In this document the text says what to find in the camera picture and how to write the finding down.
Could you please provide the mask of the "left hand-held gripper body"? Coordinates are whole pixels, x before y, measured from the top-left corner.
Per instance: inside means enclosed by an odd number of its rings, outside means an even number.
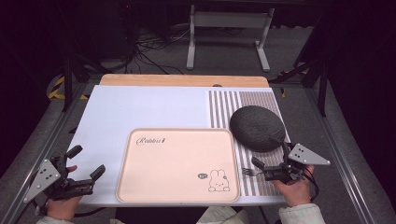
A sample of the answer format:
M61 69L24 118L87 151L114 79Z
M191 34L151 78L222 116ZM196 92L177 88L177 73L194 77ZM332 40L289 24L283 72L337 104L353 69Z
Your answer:
M69 170L66 167L68 159L72 159L72 156L62 155L44 159L35 173L30 188L23 197L23 202L29 203L41 193L44 193L53 201L91 195L94 173L91 173L90 177L84 180L69 178Z

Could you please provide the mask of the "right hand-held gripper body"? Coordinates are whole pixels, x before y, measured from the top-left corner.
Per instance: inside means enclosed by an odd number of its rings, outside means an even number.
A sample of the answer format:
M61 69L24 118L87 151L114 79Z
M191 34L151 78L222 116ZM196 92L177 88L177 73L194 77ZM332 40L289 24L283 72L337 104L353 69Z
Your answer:
M331 164L329 160L301 144L284 143L282 149L283 161L278 166L263 168L264 178L267 181L279 180L287 184L291 180L300 179L308 165Z

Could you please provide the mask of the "person's left hand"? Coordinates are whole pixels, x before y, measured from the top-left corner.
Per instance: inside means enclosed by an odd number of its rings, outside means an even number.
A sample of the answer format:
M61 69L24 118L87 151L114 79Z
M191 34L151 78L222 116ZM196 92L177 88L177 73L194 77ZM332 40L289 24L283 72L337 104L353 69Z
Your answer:
M81 196L73 197L66 200L47 201L47 216L59 220L71 221L75 216L78 204L82 199Z

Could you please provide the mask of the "person's right hand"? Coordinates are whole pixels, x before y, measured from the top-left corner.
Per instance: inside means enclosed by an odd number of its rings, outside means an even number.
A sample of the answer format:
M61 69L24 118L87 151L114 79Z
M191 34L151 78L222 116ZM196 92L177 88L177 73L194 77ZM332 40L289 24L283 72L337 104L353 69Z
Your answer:
M311 203L310 181L306 177L288 184L273 180L272 184L283 194L289 207Z

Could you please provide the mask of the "dark round woven mat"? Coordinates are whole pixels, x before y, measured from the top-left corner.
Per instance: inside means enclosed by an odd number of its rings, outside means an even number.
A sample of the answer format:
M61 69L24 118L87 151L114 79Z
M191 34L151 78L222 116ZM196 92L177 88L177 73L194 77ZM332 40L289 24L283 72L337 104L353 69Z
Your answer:
M273 136L285 141L285 126L274 112L257 106L248 105L237 109L230 119L233 137L243 146L257 152L270 152L279 144L270 140Z

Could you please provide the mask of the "person's lap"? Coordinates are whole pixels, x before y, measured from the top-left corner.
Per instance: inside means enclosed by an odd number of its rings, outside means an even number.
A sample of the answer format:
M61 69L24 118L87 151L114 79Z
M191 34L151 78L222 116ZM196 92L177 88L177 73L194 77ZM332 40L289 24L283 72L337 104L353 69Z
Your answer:
M230 206L209 206L196 224L249 224L248 214Z

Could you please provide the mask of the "yellow black hazard tape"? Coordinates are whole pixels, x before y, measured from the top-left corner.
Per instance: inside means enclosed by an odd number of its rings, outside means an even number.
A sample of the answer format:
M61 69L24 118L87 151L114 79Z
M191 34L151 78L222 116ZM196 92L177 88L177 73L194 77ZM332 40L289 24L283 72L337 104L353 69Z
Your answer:
M53 85L52 89L49 91L48 98L64 100L65 95L62 93L59 93L59 90L63 84L64 84L64 76L59 75L57 80L55 81L55 84Z

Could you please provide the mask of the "grey striped placemat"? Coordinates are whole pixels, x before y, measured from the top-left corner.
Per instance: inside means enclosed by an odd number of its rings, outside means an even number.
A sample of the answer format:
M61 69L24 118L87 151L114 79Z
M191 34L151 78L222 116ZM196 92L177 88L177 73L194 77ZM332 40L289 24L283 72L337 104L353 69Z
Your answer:
M282 119L276 98L272 91L209 91L209 120L212 128L230 128L232 114L246 105L259 105L275 113ZM249 176L242 173L243 168L255 169L251 158L256 157L266 166L277 166L283 161L281 147L270 152L254 152L234 140L237 169L240 178L242 196L274 196L281 197L275 187L266 181L263 175Z

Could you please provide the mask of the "black tripod stand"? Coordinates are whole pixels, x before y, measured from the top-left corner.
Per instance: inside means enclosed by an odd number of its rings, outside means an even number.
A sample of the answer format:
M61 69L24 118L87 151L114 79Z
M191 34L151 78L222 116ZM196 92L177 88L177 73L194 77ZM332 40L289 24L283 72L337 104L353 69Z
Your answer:
M98 72L107 73L108 70L101 64L84 57L78 53L74 47L72 40L68 37L61 37L59 40L59 47L63 54L64 60L64 108L66 112L73 103L73 86L72 77L75 77L78 82L87 82L90 79L88 69L84 67L89 65Z
M301 81L301 85L304 88L313 88L314 84L319 81L317 105L320 115L325 117L328 69L326 67L325 60L322 57L310 60L309 62L303 63L302 65L297 65L288 72L283 71L276 78L270 79L269 83L280 84L294 76L297 76L298 74L302 74L303 72L306 72L304 78Z

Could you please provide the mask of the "pink tray with rabbit print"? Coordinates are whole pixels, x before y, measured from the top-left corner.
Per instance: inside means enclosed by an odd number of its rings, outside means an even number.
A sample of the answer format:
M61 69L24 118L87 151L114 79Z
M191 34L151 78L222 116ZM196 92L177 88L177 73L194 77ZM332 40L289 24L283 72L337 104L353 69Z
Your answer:
M232 203L240 196L233 136L225 129L131 132L117 197L123 203Z

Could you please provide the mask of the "wooden board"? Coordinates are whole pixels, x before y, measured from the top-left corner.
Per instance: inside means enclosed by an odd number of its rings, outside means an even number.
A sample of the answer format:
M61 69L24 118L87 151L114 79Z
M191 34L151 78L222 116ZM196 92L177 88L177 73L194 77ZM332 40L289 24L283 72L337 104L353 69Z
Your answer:
M105 86L269 87L265 77L208 75L106 74L102 76L100 84Z

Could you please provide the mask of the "grey metal stand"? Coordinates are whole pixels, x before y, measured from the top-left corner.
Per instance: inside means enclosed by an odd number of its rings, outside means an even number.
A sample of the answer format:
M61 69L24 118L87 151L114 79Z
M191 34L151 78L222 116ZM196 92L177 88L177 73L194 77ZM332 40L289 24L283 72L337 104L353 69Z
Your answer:
M209 12L198 11L195 5L191 5L190 12L190 42L187 54L186 68L194 68L195 58L195 28L196 27L215 27L215 28L247 28L261 29L262 36L260 40L254 42L262 70L265 73L270 71L264 44L270 29L275 10L269 8L264 13L247 13L247 12Z

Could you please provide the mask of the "grey metal frame rail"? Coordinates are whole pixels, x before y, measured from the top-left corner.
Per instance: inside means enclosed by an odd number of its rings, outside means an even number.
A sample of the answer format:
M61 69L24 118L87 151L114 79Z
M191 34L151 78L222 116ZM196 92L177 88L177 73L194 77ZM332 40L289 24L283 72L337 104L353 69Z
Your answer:
M343 180L346 191L355 207L361 224L377 224L366 200L364 199L360 184L347 162L345 155L340 150L340 147L335 140L334 132L332 131L332 127L328 119L321 114L318 108L318 99L315 92L312 89L304 89L304 92L309 104L315 111L321 130L325 133L330 146L330 152L333 157L333 163L337 167L337 170Z
M73 102L63 112L64 100L51 99L49 107L22 147L16 159L0 178L0 224L35 224L38 217L32 205L26 205L22 196L39 164L47 157L65 153L72 139L71 130L78 126L93 84L76 84Z

